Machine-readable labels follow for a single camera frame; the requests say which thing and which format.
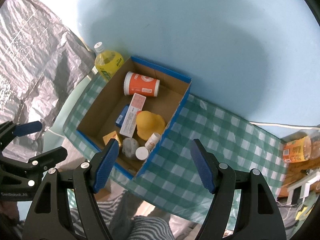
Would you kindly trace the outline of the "yellow drink bottle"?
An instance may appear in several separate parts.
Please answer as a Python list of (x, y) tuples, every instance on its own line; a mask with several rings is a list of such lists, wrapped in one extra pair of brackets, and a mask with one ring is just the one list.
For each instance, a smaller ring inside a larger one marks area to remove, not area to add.
[(98, 73), (106, 80), (110, 81), (117, 70), (123, 65), (124, 58), (116, 51), (106, 50), (102, 42), (94, 45), (95, 67)]

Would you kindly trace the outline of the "blue cardboard box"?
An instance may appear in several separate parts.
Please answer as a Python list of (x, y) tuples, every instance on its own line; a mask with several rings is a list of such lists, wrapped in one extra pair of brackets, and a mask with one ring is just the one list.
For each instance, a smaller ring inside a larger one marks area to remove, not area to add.
[(97, 151), (115, 135), (144, 146), (153, 133), (160, 139), (139, 160), (119, 152), (115, 168), (133, 179), (143, 174), (168, 135), (190, 92), (191, 78), (130, 57), (105, 85), (80, 121), (77, 132)]

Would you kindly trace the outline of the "wooden side table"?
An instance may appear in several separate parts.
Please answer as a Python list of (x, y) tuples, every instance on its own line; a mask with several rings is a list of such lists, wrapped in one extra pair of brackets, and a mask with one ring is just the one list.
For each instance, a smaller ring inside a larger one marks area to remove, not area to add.
[(295, 183), (296, 181), (304, 178), (306, 176), (306, 171), (308, 169), (319, 168), (319, 158), (314, 160), (308, 160), (301, 163), (291, 163), (287, 167), (285, 178), (283, 184), (280, 188), (280, 193), (278, 198), (283, 198), (288, 196), (287, 188), (289, 185)]

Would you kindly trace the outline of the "red blue medicine box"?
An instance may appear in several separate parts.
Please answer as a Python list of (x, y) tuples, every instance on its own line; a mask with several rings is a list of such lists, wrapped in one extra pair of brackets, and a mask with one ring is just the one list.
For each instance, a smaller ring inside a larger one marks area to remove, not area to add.
[(143, 109), (144, 103), (146, 101), (146, 96), (135, 93), (130, 102), (129, 109), (125, 116), (123, 125), (120, 129), (120, 135), (125, 137), (133, 137), (136, 129), (136, 117), (139, 111)]

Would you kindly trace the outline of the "orange juice bottle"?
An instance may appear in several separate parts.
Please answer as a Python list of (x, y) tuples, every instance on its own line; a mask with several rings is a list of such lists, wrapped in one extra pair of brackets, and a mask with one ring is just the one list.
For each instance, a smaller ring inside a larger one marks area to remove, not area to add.
[(285, 163), (301, 163), (317, 158), (319, 158), (318, 133), (287, 142), (283, 147), (283, 161)]

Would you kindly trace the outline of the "blue wet wipes pack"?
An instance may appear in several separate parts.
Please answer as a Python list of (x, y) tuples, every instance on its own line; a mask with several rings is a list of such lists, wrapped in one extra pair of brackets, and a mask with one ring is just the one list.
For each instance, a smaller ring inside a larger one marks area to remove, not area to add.
[(127, 111), (129, 109), (129, 104), (125, 105), (123, 107), (123, 109), (121, 110), (121, 113), (118, 115), (117, 119), (116, 119), (116, 126), (121, 128), (125, 119), (125, 116), (127, 114)]

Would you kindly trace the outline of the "silver foil sheet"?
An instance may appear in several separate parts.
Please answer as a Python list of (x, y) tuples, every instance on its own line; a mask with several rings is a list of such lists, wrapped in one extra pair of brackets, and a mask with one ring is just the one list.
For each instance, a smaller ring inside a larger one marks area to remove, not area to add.
[(43, 150), (55, 122), (95, 55), (39, 0), (5, 0), (1, 6), (1, 122), (39, 121), (42, 129), (15, 138), (4, 156), (27, 161)]

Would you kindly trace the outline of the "yellow rubber duck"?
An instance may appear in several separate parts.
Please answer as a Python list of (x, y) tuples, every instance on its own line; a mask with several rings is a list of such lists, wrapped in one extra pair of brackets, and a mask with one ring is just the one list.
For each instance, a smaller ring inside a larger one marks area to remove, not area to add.
[(162, 134), (166, 123), (164, 119), (150, 111), (139, 111), (136, 117), (137, 135), (147, 141), (153, 133)]

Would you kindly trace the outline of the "orange white canister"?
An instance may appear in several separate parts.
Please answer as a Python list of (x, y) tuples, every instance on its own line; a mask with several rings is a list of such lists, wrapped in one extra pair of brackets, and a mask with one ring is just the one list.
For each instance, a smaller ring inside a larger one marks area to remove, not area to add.
[(138, 93), (143, 96), (157, 97), (160, 81), (145, 75), (128, 72), (124, 80), (124, 94)]

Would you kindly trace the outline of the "green checkered cloth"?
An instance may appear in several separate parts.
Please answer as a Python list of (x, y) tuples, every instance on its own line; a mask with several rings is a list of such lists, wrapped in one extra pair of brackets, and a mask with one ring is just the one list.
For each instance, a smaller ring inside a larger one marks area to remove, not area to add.
[(191, 159), (190, 142), (235, 170), (259, 169), (275, 197), (287, 165), (281, 140), (214, 104), (190, 95), (146, 172), (135, 179), (113, 170), (111, 179), (136, 196), (169, 213), (202, 223), (212, 195), (203, 187)]

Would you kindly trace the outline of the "white pill bottle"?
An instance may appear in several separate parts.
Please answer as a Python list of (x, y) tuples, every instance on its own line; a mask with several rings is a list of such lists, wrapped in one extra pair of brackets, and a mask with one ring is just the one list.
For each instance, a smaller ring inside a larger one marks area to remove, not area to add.
[(138, 160), (145, 161), (150, 152), (155, 148), (156, 144), (159, 142), (161, 135), (159, 133), (152, 133), (149, 139), (146, 141), (144, 146), (140, 146), (136, 149), (135, 155)]

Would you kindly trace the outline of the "small yellow box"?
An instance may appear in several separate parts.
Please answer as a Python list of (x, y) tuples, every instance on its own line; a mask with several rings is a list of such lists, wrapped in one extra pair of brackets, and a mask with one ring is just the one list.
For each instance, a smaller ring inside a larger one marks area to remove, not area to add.
[(121, 138), (121, 135), (117, 131), (110, 132), (103, 137), (105, 146), (111, 139), (115, 139), (118, 142), (120, 148), (123, 146), (123, 140)]

